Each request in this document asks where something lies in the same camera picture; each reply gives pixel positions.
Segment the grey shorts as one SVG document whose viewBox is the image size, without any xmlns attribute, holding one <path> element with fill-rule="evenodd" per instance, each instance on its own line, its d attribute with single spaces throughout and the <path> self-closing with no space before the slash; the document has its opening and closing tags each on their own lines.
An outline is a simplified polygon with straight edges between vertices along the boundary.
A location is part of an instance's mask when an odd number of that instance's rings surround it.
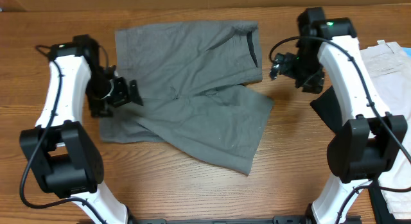
<svg viewBox="0 0 411 224">
<path fill-rule="evenodd" d="M 105 142 L 168 142 L 249 174 L 274 102 L 249 88 L 263 79 L 256 21 L 149 24 L 115 33 L 119 75 L 142 104 L 100 120 Z"/>
</svg>

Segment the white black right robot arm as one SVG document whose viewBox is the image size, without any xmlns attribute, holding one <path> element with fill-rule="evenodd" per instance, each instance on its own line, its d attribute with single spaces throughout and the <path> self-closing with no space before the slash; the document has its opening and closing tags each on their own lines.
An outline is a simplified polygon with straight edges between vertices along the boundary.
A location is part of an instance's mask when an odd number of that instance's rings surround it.
<svg viewBox="0 0 411 224">
<path fill-rule="evenodd" d="M 275 223 L 359 223 L 348 210 L 363 190 L 378 189 L 380 175 L 405 152 L 404 116 L 394 115 L 372 84 L 359 40 L 347 17 L 327 19 L 320 7 L 307 8 L 297 19 L 298 51 L 271 49 L 271 79 L 295 80 L 304 92 L 317 94 L 312 108 L 335 136 L 327 148 L 331 174 L 320 196 L 302 216 L 276 216 Z"/>
</svg>

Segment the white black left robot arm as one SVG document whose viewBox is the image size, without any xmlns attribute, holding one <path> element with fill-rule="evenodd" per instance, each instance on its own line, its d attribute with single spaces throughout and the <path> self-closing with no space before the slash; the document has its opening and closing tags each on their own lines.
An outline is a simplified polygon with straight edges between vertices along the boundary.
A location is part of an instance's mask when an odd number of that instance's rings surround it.
<svg viewBox="0 0 411 224">
<path fill-rule="evenodd" d="M 112 117 L 112 109 L 142 105 L 136 81 L 100 64 L 105 49 L 89 35 L 35 49 L 48 60 L 50 81 L 35 127 L 23 130 L 19 143 L 27 165 L 19 196 L 25 206 L 46 209 L 74 203 L 94 223 L 136 223 L 104 182 L 102 156 L 82 125 L 83 105 L 93 118 Z"/>
</svg>

